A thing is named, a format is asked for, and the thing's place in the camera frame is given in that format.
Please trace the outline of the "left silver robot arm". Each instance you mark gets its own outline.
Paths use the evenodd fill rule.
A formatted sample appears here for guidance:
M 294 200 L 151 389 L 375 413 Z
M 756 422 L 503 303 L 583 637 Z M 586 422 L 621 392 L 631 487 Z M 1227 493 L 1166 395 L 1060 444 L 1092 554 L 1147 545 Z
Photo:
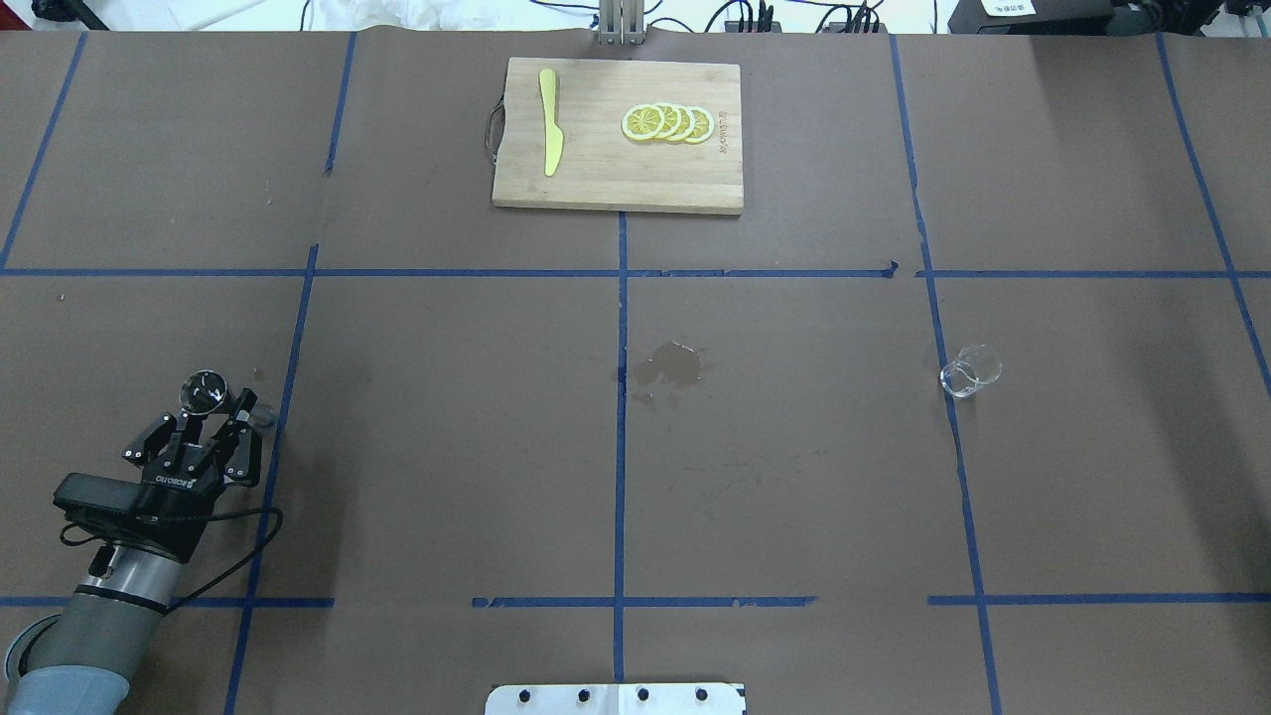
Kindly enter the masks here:
M 175 588 L 228 486 L 261 480 L 263 427 L 277 413 L 250 389 L 231 392 L 197 372 L 180 408 L 125 448 L 136 483 L 69 474 L 53 505 L 98 551 L 60 613 L 36 621 L 3 660 L 8 714 L 113 714 L 160 622 L 186 599 Z

